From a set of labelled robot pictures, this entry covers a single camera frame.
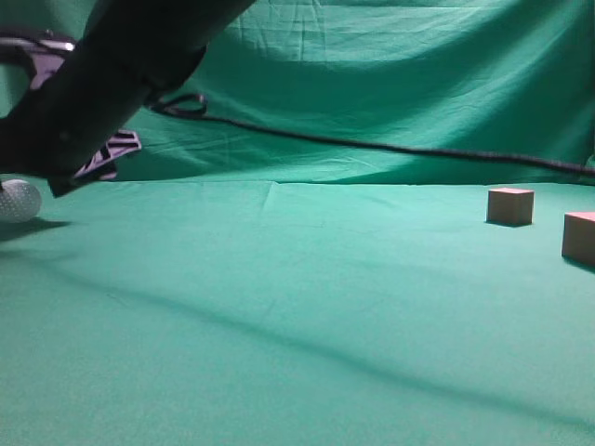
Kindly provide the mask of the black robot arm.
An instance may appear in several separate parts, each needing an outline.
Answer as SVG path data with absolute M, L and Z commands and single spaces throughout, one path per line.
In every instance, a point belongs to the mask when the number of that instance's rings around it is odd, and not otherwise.
M 165 95 L 195 72 L 209 42 L 246 1 L 99 1 L 83 37 L 3 29 L 1 60 L 27 72 L 28 90 L 1 121 L 1 170 L 40 177 L 55 196 L 116 176 L 136 153 L 126 122 L 168 112 Z

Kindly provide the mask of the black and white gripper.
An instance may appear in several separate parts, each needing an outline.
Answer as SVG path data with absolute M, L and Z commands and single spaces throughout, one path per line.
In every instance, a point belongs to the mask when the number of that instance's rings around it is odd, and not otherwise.
M 23 69 L 29 89 L 39 89 L 52 77 L 75 49 L 77 41 L 63 33 L 48 29 L 1 29 L 1 64 Z M 47 184 L 55 198 L 65 196 L 97 181 L 117 176 L 116 161 L 141 151 L 139 135 L 119 130 L 73 176 L 52 178 Z

